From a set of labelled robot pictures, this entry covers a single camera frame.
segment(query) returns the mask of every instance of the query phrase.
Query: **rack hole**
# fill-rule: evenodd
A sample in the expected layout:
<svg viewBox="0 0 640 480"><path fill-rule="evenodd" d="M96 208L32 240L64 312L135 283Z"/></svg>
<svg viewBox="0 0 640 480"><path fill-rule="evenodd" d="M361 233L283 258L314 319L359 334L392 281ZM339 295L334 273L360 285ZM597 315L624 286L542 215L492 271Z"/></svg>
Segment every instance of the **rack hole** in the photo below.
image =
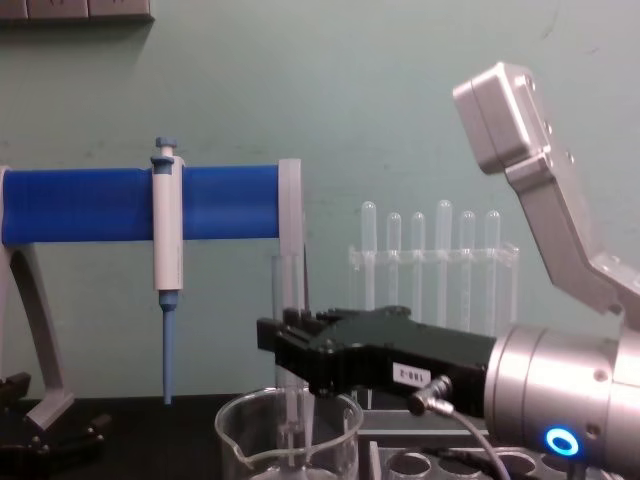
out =
<svg viewBox="0 0 640 480"><path fill-rule="evenodd" d="M543 455L541 460L542 463L556 472L567 473L569 471L569 462L564 458L554 455Z"/></svg>
<svg viewBox="0 0 640 480"><path fill-rule="evenodd" d="M419 453L403 453L394 455L389 462L389 470L402 476L424 475L431 469L431 463Z"/></svg>
<svg viewBox="0 0 640 480"><path fill-rule="evenodd" d="M464 463L449 458L443 458L438 462L438 465L445 472L463 477L470 477L480 471L477 468L470 467L469 465L465 465Z"/></svg>
<svg viewBox="0 0 640 480"><path fill-rule="evenodd" d="M533 459L527 455L517 453L503 453L500 456L502 463L507 467L509 473L516 473L518 475L528 475L536 468L536 464Z"/></svg>

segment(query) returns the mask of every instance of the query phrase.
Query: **gray stand leg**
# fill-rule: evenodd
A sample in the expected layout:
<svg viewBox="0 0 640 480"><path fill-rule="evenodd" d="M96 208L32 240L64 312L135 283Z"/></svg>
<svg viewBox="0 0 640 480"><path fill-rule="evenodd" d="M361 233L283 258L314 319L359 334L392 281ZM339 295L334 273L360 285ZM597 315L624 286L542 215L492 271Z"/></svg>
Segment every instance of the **gray stand leg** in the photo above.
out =
<svg viewBox="0 0 640 480"><path fill-rule="evenodd" d="M4 346L4 310L7 305L7 290L11 279L11 255L7 248L0 248L0 367L2 366Z"/></svg>
<svg viewBox="0 0 640 480"><path fill-rule="evenodd" d="M2 278L7 279L5 283L8 283L8 256L31 328L45 386L44 398L28 413L28 417L40 428L47 429L73 403L73 394L64 386L58 342L35 249L27 245L13 250L12 255L5 253L5 264L0 264ZM6 284L0 287L1 301L6 299Z"/></svg>

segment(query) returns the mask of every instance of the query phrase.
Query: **cable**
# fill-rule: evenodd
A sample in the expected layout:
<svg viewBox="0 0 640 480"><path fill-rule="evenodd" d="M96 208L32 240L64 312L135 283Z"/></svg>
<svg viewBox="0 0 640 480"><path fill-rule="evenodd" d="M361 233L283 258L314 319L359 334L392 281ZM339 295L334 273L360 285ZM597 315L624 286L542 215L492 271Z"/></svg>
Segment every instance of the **cable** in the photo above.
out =
<svg viewBox="0 0 640 480"><path fill-rule="evenodd" d="M617 473L609 473L605 472L604 470L600 470L600 474L604 477L605 480L624 480Z"/></svg>
<svg viewBox="0 0 640 480"><path fill-rule="evenodd" d="M445 398L451 394L452 390L453 384L451 383L451 379L444 375L440 376L429 382L426 387L415 392L409 398L409 411L418 416L424 414L425 411L431 411L443 417L456 420L476 438L482 448L487 452L491 463L493 463L495 467L499 480L511 480L507 467L504 466L504 463L489 441L484 438L484 435L480 433L473 423L456 412L453 404L445 400Z"/></svg>
<svg viewBox="0 0 640 480"><path fill-rule="evenodd" d="M491 446L489 441L484 438L484 435L482 435L480 430L478 430L473 423L471 423L463 415L456 412L455 410L452 410L447 416L460 423L464 428L469 430L469 433L473 435L476 440L478 440L482 448L484 448L485 452L487 452L487 455L491 459L491 462L495 466L500 480L511 480L509 472L507 471L507 467L504 466L504 463L496 453L495 449Z"/></svg>

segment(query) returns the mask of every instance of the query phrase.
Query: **blue led ring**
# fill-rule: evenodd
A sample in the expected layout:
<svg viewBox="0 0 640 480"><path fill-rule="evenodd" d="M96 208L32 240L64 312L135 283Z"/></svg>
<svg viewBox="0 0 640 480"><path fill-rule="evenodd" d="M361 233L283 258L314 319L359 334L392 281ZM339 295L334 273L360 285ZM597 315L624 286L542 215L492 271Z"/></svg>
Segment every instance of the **blue led ring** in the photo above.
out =
<svg viewBox="0 0 640 480"><path fill-rule="evenodd" d="M563 457L572 457L580 450L576 437L564 428L550 429L547 432L546 440L549 448Z"/></svg>

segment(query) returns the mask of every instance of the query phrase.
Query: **glass beaker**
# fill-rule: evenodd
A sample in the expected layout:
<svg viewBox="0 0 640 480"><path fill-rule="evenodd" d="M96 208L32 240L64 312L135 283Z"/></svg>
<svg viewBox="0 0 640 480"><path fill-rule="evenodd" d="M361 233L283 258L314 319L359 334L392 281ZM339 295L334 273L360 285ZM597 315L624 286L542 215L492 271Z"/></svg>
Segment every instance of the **glass beaker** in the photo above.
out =
<svg viewBox="0 0 640 480"><path fill-rule="evenodd" d="M291 395L312 405L300 408L298 420L290 418ZM362 419L352 399L315 398L306 389L268 388L232 400L215 419L223 479L356 480Z"/></svg>

